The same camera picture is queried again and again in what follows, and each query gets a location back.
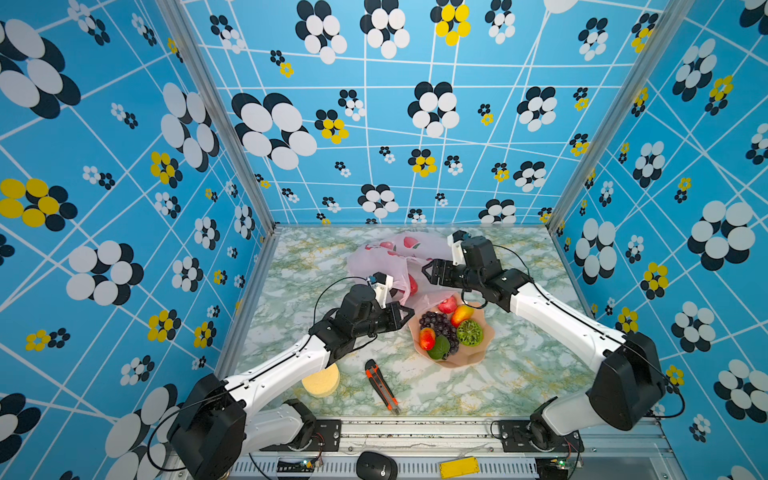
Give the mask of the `pink plastic bag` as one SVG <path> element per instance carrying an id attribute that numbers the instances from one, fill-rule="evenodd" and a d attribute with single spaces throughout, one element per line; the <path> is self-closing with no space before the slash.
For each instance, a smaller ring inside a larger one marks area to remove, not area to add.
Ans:
<path id="1" fill-rule="evenodd" d="M 382 272 L 393 278 L 390 296 L 416 312 L 430 309 L 458 292 L 458 289 L 431 285 L 422 273 L 430 260 L 452 260 L 446 236 L 410 231 L 379 240 L 369 240 L 347 258 L 352 276 L 369 277 Z M 418 293 L 411 295 L 408 275 L 418 283 Z"/>

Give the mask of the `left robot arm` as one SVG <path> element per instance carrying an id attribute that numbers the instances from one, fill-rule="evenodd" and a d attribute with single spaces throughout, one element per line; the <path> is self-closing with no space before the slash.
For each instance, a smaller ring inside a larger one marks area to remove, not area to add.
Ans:
<path id="1" fill-rule="evenodd" d="M 374 287 L 357 284 L 277 356 L 225 379 L 209 374 L 198 380 L 167 434 L 184 470 L 194 479 L 220 479 L 244 453 L 306 441 L 311 412 L 299 401 L 275 409 L 268 403 L 352 353 L 357 339 L 398 331 L 414 314 Z"/>

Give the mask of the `green kiwi half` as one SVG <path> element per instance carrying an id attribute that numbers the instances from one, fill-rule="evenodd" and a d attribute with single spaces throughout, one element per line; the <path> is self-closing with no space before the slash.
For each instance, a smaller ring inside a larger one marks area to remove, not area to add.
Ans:
<path id="1" fill-rule="evenodd" d="M 456 336 L 463 346 L 479 346 L 484 341 L 484 328 L 475 320 L 467 319 L 456 328 Z"/>

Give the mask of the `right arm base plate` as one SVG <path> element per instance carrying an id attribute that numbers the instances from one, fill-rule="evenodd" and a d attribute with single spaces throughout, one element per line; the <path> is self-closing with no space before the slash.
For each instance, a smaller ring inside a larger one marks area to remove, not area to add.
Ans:
<path id="1" fill-rule="evenodd" d="M 578 431 L 557 436 L 530 420 L 494 420 L 490 434 L 501 442 L 506 453 L 576 454 L 584 451 Z"/>

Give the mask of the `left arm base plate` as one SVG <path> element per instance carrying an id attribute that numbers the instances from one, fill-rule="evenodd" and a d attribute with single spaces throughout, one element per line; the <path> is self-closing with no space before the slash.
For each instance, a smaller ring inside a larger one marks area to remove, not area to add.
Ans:
<path id="1" fill-rule="evenodd" d="M 297 438 L 286 444 L 274 444 L 261 448 L 261 452 L 338 452 L 342 433 L 339 419 L 319 419 L 312 424 L 312 431 L 303 427 Z"/>

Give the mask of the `red strawberry fruit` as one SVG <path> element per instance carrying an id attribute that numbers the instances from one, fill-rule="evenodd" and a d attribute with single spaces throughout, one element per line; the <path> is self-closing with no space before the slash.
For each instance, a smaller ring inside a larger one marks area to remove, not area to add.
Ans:
<path id="1" fill-rule="evenodd" d="M 411 295 L 415 295 L 418 293 L 418 283 L 415 280 L 415 278 L 412 275 L 408 275 L 409 280 L 409 291 Z"/>

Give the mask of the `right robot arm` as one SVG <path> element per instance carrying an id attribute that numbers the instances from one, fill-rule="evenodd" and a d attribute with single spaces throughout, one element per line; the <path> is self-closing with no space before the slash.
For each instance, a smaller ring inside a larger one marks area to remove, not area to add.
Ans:
<path id="1" fill-rule="evenodd" d="M 503 267 L 484 237 L 456 231 L 448 241 L 450 258 L 433 259 L 422 269 L 430 284 L 480 294 L 485 304 L 547 332 L 595 374 L 590 387 L 554 397 L 531 414 L 529 431 L 539 449 L 584 428 L 630 431 L 662 399 L 666 377 L 649 337 L 612 330 L 560 302 L 527 271 Z"/>

